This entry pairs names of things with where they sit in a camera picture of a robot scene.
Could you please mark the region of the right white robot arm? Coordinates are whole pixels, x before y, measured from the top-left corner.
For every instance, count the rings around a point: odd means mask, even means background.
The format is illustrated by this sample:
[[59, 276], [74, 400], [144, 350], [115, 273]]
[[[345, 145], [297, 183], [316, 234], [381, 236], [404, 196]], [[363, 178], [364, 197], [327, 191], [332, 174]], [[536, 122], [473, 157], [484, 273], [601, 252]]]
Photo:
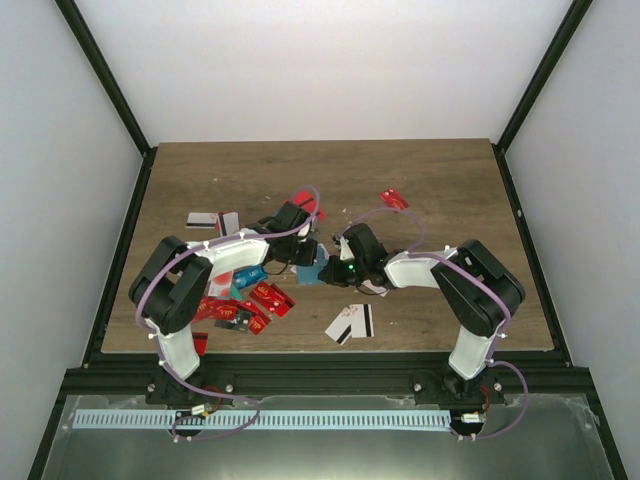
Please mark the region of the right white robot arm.
[[491, 363], [502, 336], [526, 298], [519, 280], [478, 240], [439, 252], [388, 251], [371, 228], [359, 223], [339, 238], [319, 280], [337, 287], [366, 281], [387, 290], [438, 289], [460, 324], [444, 378], [447, 396], [458, 403], [480, 390], [480, 374]]

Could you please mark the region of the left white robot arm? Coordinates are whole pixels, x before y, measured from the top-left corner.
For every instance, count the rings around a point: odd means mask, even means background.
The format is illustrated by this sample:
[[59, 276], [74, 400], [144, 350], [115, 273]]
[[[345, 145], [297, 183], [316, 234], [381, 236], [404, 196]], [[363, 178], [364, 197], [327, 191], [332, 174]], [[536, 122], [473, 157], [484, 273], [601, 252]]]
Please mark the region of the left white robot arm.
[[170, 375], [170, 393], [181, 403], [196, 402], [204, 379], [191, 330], [205, 287], [214, 277], [272, 260], [296, 266], [313, 263], [314, 223], [311, 211], [285, 202], [265, 217], [230, 235], [184, 242], [175, 236], [161, 240], [130, 286], [135, 320], [156, 344], [159, 365]]

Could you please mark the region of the teal card holder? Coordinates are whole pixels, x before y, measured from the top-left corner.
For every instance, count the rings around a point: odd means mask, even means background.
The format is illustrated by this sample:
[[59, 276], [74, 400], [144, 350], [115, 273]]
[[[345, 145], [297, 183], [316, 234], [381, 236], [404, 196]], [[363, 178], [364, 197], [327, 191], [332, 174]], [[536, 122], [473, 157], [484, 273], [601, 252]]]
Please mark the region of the teal card holder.
[[323, 244], [318, 244], [316, 256], [311, 266], [296, 266], [295, 273], [299, 285], [320, 285], [323, 281], [319, 279], [320, 272], [328, 264], [329, 255]]

